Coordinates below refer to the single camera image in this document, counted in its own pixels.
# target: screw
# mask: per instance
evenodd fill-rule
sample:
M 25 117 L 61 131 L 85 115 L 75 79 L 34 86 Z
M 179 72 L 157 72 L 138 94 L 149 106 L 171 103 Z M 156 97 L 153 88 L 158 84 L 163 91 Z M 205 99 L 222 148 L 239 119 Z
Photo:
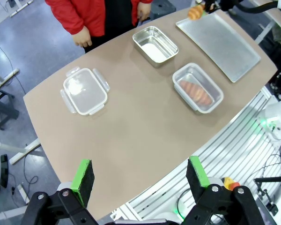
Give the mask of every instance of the screw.
M 68 191 L 64 191 L 63 193 L 62 193 L 62 196 L 64 196 L 64 197 L 67 197 L 69 195 L 69 192 Z
M 211 188 L 211 190 L 214 191 L 214 192 L 218 192 L 218 191 L 219 191 L 219 188 L 218 188 L 217 186 L 213 186 L 213 187 Z
M 41 194 L 41 195 L 39 195 L 39 196 L 37 197 L 37 199 L 38 199 L 38 200 L 41 200 L 43 197 L 44 197 L 44 195 Z
M 243 194 L 243 193 L 244 193 L 244 190 L 243 190 L 242 188 L 239 188 L 239 189 L 237 190 L 237 192 L 240 193 L 240 194 Z

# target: silver baking tray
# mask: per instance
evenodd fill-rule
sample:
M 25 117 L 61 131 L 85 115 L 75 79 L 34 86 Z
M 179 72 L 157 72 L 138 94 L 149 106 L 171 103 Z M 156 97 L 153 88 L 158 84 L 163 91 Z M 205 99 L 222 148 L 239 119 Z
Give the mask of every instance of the silver baking tray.
M 179 50 L 157 27 L 147 27 L 133 35 L 133 41 L 140 53 L 158 68 L 178 54 Z
M 232 81 L 238 81 L 259 61 L 254 49 L 220 16 L 212 13 L 199 20 L 176 23 Z

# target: black stool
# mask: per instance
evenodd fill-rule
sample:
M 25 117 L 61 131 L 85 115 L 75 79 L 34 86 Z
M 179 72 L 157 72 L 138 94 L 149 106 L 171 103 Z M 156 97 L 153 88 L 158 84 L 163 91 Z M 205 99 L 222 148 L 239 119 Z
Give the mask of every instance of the black stool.
M 176 12 L 176 7 L 167 0 L 153 0 L 150 19 L 155 20 L 164 15 Z
M 5 95 L 8 96 L 8 103 L 5 104 L 0 101 L 0 113 L 5 115 L 5 118 L 0 121 L 0 130 L 4 130 L 2 125 L 4 125 L 9 119 L 17 119 L 19 116 L 19 111 L 14 108 L 12 99 L 15 98 L 13 95 L 0 90 L 0 99 Z

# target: clear plastic food container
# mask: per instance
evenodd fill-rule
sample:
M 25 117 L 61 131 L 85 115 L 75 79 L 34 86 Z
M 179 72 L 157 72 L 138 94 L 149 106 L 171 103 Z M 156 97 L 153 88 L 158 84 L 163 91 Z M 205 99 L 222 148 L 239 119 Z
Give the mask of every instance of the clear plastic food container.
M 223 100 L 219 86 L 195 63 L 189 63 L 173 74 L 176 91 L 195 111 L 210 113 Z
M 69 72 L 60 91 L 66 106 L 72 113 L 92 115 L 104 107 L 107 101 L 108 83 L 97 69 L 75 68 Z

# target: black pants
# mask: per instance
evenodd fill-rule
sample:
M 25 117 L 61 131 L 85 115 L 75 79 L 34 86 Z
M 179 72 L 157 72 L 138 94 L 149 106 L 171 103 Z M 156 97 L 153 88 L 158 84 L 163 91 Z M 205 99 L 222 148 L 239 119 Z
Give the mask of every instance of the black pants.
M 88 53 L 90 50 L 93 50 L 94 48 L 97 48 L 98 46 L 104 44 L 105 42 L 108 42 L 114 38 L 116 38 L 117 36 L 120 36 L 121 34 L 126 33 L 127 31 L 130 31 L 132 29 L 134 29 L 136 26 L 133 26 L 132 24 L 119 29 L 119 28 L 107 28 L 105 31 L 105 35 L 101 36 L 101 37 L 90 37 L 91 41 L 92 41 L 92 45 L 91 46 L 87 46 L 86 48 L 84 48 L 85 53 Z

